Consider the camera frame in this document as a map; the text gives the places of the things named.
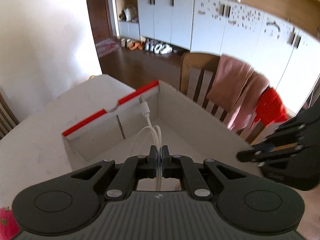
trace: cabinet door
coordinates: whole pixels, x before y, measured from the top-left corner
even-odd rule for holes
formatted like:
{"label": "cabinet door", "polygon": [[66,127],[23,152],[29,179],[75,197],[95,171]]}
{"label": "cabinet door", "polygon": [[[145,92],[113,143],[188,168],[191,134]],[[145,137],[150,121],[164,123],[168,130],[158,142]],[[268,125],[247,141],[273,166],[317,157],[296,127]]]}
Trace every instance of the cabinet door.
{"label": "cabinet door", "polygon": [[195,0],[192,52],[219,54],[223,37],[227,0]]}
{"label": "cabinet door", "polygon": [[270,80],[276,88],[293,51],[299,29],[285,20],[264,13],[252,67]]}
{"label": "cabinet door", "polygon": [[153,8],[153,0],[138,0],[138,16],[141,36],[154,38]]}
{"label": "cabinet door", "polygon": [[250,63],[257,46],[263,14],[256,8],[229,1],[220,55],[228,54]]}
{"label": "cabinet door", "polygon": [[119,33],[121,37],[130,37],[128,23],[124,21],[119,21]]}
{"label": "cabinet door", "polygon": [[172,0],[171,44],[190,50],[192,18],[193,0]]}
{"label": "cabinet door", "polygon": [[172,0],[153,0],[155,39],[171,42]]}
{"label": "cabinet door", "polygon": [[297,113],[309,96],[320,73],[320,43],[311,35],[299,30],[294,47],[276,91],[284,105]]}
{"label": "cabinet door", "polygon": [[135,40],[140,40],[139,24],[128,22],[129,37]]}

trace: orange shoe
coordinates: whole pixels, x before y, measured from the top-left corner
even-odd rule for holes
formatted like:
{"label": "orange shoe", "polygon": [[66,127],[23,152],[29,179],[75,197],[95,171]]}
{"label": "orange shoe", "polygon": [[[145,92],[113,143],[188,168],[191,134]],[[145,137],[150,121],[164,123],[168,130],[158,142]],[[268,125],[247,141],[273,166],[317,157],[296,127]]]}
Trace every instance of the orange shoe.
{"label": "orange shoe", "polygon": [[139,45],[138,50],[143,50],[143,48],[144,48],[144,42],[142,42],[142,43]]}
{"label": "orange shoe", "polygon": [[133,42],[129,50],[137,49],[140,46],[140,42]]}

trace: doormat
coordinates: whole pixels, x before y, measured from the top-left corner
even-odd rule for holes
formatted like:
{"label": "doormat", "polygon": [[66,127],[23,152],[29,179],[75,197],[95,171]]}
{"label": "doormat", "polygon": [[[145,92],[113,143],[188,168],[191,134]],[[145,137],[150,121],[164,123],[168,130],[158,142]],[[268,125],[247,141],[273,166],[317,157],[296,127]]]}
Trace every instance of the doormat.
{"label": "doormat", "polygon": [[99,58],[118,49],[121,49],[121,45],[111,38],[96,44],[96,50]]}

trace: bag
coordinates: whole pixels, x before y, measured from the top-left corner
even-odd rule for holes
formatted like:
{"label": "bag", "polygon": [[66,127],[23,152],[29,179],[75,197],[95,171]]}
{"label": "bag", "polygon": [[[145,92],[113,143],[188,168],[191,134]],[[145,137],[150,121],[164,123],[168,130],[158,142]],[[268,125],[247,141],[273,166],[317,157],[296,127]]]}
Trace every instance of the bag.
{"label": "bag", "polygon": [[124,9],[125,17],[127,22],[131,22],[134,18],[138,16],[137,9],[132,5],[127,5],[127,8]]}

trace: box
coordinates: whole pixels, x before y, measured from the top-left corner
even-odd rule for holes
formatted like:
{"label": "box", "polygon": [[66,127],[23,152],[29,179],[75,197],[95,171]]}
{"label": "box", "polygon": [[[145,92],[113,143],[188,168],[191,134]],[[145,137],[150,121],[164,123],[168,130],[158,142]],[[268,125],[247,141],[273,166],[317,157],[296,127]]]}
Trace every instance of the box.
{"label": "box", "polygon": [[[73,170],[103,159],[123,163],[130,156],[149,154],[150,146],[154,143],[151,135],[148,136],[148,130],[142,132],[131,151],[137,133],[148,125],[141,114],[139,97],[148,102],[151,123],[160,126],[162,145],[168,145],[170,155],[186,155],[198,163],[212,158],[259,174],[256,165],[241,163],[236,159],[237,152],[251,148],[242,138],[185,95],[161,81],[152,82],[119,99],[113,109],[92,113],[62,133]],[[175,184],[176,181],[163,183],[163,190],[174,190]],[[154,190],[153,185],[153,182],[147,181],[142,188]]]}

